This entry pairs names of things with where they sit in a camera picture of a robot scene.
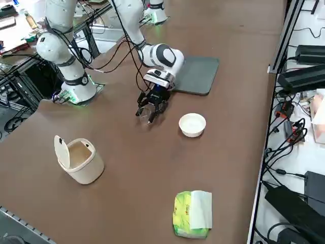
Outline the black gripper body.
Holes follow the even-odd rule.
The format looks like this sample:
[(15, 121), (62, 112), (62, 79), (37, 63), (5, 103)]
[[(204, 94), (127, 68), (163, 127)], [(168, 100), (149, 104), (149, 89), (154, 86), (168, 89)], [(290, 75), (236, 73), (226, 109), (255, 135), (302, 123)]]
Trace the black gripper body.
[(163, 101), (167, 101), (170, 96), (171, 91), (169, 91), (167, 88), (160, 85), (154, 85), (145, 97), (150, 103), (162, 103)]

